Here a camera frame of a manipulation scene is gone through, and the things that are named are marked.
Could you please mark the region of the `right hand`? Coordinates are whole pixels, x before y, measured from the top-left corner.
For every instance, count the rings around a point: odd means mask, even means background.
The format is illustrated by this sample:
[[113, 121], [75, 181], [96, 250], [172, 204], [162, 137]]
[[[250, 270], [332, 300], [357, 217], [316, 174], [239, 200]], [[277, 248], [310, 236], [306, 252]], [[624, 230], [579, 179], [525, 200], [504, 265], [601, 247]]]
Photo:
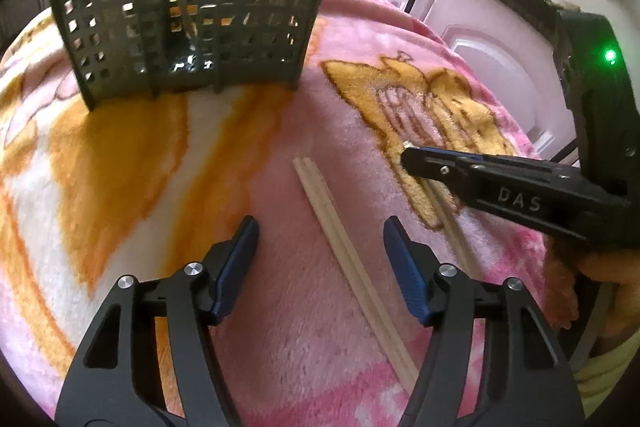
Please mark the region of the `right hand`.
[[612, 300], [598, 328], [594, 350], [620, 347], [639, 330], [639, 251], [582, 251], [547, 236], [542, 268], [544, 314], [555, 329], [569, 329], [589, 312], [601, 286], [613, 286]]

